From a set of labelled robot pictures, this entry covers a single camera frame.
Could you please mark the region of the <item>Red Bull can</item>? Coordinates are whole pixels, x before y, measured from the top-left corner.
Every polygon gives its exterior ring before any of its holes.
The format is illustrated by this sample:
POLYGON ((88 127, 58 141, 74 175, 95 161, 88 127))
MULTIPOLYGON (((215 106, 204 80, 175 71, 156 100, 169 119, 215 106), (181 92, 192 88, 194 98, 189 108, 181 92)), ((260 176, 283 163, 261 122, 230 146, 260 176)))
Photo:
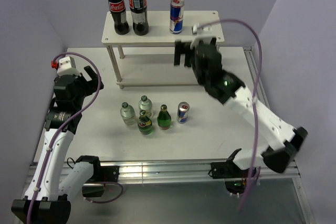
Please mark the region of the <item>Red Bull can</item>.
POLYGON ((190 109, 190 105, 183 101, 180 102, 178 104, 178 108, 177 108, 177 121, 181 124, 186 123, 187 122, 187 118, 188 118, 188 112, 190 109))
POLYGON ((178 34, 183 29, 184 0, 170 1, 170 31, 178 34))

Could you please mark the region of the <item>green bottle gold cap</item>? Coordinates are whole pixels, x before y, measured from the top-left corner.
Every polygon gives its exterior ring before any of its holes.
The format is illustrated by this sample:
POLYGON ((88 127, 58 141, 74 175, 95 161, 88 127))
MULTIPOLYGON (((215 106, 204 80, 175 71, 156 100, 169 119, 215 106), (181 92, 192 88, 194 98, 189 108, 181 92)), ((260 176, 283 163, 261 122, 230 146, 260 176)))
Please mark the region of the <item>green bottle gold cap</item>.
POLYGON ((157 117, 157 124, 162 130, 168 130, 171 126, 171 116, 167 111, 167 105, 161 105, 160 112, 157 117))

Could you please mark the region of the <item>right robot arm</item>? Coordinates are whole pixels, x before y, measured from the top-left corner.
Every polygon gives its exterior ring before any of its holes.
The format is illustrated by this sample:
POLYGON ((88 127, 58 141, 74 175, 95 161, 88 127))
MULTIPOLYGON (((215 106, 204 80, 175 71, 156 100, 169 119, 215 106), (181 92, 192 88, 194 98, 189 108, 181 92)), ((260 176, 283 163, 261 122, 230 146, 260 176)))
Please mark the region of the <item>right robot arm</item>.
POLYGON ((174 65, 192 68, 199 85, 214 99, 242 116, 255 128, 255 133, 267 141, 265 147, 254 143, 251 150, 235 150, 228 158, 228 173, 240 176, 250 168, 265 165, 276 173, 283 173, 294 160, 308 132, 294 127, 267 108, 236 75, 222 67, 222 55, 216 38, 196 38, 193 41, 174 43, 174 65))

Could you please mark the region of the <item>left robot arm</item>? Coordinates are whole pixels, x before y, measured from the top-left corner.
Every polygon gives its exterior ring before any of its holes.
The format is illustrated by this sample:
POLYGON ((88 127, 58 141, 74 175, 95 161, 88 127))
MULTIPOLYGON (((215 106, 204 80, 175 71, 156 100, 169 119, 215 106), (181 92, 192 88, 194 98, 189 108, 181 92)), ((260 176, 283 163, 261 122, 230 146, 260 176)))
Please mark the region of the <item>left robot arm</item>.
POLYGON ((23 199, 15 199, 12 213, 22 223, 66 223, 71 201, 87 182, 102 177, 99 157, 80 156, 64 180, 61 172, 68 148, 74 139, 83 105, 90 95, 97 97, 104 87, 101 77, 92 72, 90 80, 79 74, 65 74, 54 79, 54 96, 45 120, 43 148, 34 176, 23 199))

